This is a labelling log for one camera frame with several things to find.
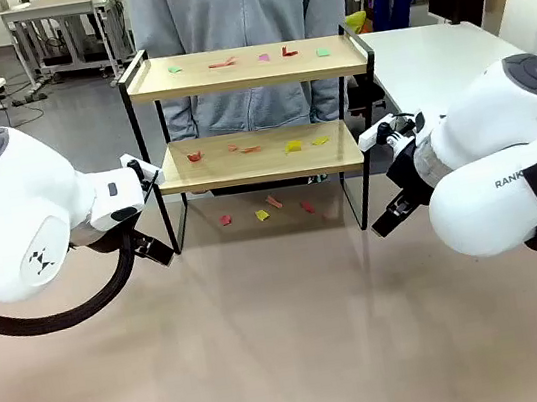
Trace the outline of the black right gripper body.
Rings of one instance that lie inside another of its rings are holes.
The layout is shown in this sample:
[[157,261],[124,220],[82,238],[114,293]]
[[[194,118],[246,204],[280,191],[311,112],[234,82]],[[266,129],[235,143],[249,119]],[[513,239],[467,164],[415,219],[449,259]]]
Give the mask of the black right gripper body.
[[416,145],[408,143],[395,157],[386,176],[400,188],[398,199],[411,206],[428,206],[432,189],[419,175],[414,163]]

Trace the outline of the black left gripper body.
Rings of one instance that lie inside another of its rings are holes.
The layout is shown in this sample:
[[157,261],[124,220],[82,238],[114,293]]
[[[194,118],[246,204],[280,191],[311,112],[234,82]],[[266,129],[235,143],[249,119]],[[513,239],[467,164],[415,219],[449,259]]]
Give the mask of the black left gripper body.
[[152,252],[153,238],[138,232],[135,229],[128,230],[133,252],[136,256],[147,255]]

